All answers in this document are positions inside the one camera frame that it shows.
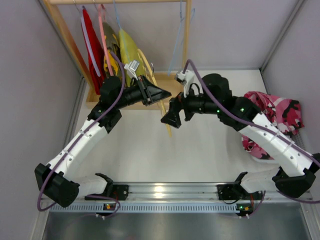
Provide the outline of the cream wooden hanger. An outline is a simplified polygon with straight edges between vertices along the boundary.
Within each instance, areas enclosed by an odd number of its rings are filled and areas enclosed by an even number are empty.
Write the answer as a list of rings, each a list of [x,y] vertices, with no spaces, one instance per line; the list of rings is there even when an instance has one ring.
[[[145,71],[148,71],[149,77],[147,77],[147,79],[148,79],[148,80],[151,79],[152,83],[157,87],[157,86],[158,86],[158,83],[157,83],[157,80],[156,80],[156,78],[155,78],[154,71],[153,71],[151,65],[149,64],[147,58],[145,57],[144,53],[138,48],[138,49],[137,49],[137,54],[138,54],[138,56],[140,57],[140,59],[143,61],[143,69],[144,69]],[[167,113],[167,110],[166,110],[166,108],[165,108],[164,101],[163,101],[163,100],[160,100],[157,105],[158,105],[158,108],[160,109],[161,116],[163,117],[163,116]]]

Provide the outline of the pink black patterned trousers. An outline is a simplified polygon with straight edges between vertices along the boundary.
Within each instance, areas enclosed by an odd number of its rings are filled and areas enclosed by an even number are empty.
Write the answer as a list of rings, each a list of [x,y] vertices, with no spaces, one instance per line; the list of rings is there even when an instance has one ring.
[[[285,136],[292,138],[304,127],[300,102],[290,98],[269,95],[259,91],[249,91],[245,98],[256,104],[268,120]],[[259,163],[274,164],[276,161],[257,143],[241,136],[242,146]]]

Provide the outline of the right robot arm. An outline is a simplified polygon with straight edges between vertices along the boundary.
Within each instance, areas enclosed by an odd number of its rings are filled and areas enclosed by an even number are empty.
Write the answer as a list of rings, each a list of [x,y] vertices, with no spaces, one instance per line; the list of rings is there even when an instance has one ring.
[[[242,172],[233,182],[239,197],[259,191],[277,191],[290,199],[307,192],[316,179],[320,163],[278,130],[267,116],[246,97],[233,96],[229,81],[220,74],[205,75],[197,82],[192,71],[178,73],[176,80],[183,91],[169,101],[169,110],[161,122],[174,128],[194,114],[217,115],[220,122],[257,143],[279,165],[260,172]]]

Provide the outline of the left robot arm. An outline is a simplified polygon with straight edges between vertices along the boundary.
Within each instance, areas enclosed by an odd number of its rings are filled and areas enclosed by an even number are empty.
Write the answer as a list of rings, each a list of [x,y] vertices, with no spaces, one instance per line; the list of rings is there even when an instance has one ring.
[[[99,101],[80,131],[55,158],[47,164],[40,163],[34,170],[40,195],[46,195],[64,208],[79,197],[111,194],[113,181],[106,175],[96,173],[81,178],[76,175],[93,147],[116,126],[122,117],[120,110],[138,102],[149,106],[172,95],[143,75],[130,87],[125,87],[125,82],[117,76],[107,77],[99,92]]]

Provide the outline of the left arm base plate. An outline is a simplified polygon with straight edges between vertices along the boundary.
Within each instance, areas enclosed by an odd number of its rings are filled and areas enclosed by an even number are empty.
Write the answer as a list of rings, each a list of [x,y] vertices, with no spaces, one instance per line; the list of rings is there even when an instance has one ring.
[[[125,201],[128,195],[129,195],[129,185],[114,184],[109,196],[118,201]]]

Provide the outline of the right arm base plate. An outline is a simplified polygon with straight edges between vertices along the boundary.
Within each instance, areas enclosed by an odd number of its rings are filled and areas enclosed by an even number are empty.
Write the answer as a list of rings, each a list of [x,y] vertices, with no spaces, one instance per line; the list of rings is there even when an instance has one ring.
[[[219,184],[217,185],[218,199],[221,201],[238,201],[239,196],[234,192],[233,184]]]

